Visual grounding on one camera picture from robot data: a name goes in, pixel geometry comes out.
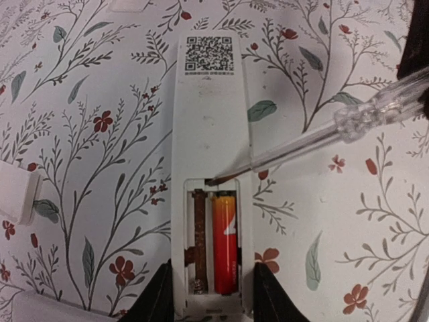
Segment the white remote with QR label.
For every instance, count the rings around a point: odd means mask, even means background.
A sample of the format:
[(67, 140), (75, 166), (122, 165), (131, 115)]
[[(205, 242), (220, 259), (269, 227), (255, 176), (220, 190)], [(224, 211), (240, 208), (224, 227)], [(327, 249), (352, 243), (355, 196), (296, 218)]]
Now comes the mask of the white remote with QR label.
[[(253, 309), (251, 175), (212, 179), (249, 163), (245, 78), (238, 35), (192, 31), (178, 42), (172, 129), (174, 308), (184, 321), (250, 321)], [(212, 198), (235, 195), (238, 291), (215, 292)]]

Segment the clear plastic screwdriver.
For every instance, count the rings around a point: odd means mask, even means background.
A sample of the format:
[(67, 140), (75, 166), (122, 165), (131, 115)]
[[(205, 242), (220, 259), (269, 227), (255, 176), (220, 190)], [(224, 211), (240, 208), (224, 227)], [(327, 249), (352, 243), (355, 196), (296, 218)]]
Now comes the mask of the clear plastic screwdriver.
[(253, 157), (248, 164), (206, 179), (205, 184), (223, 184), (247, 172), (261, 172), (337, 142), (356, 142), (376, 127), (406, 121), (424, 112), (422, 97), (427, 90), (426, 67), (390, 84), (365, 103), (335, 111), (330, 121)]

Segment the white remote control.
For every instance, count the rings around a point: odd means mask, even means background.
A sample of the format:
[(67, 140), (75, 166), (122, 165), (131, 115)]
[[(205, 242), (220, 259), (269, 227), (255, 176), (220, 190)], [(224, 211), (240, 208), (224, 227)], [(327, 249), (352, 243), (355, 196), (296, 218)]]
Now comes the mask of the white remote control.
[(12, 321), (105, 322), (116, 321), (116, 319), (84, 311), (27, 291), (19, 293), (13, 299)]

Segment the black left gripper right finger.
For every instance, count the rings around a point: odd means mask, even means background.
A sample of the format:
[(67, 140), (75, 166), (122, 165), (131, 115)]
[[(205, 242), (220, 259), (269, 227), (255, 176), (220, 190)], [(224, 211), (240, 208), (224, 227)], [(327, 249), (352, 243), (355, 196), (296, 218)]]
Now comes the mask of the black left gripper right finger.
[(264, 263), (256, 263), (253, 270), (253, 320), (309, 322)]

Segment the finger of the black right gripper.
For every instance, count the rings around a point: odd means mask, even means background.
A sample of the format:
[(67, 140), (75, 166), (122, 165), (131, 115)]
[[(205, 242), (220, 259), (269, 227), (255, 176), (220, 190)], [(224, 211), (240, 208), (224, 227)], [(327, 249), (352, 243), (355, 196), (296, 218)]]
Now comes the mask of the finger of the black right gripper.
[(400, 93), (420, 96), (423, 114), (428, 116), (428, 1), (414, 1), (406, 47), (397, 72)]

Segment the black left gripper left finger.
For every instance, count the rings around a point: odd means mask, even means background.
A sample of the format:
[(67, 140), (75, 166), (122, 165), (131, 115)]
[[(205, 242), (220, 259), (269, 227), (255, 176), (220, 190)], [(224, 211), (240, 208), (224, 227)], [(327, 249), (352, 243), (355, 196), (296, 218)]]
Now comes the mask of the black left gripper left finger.
[(174, 321), (172, 264), (163, 263), (119, 322)]

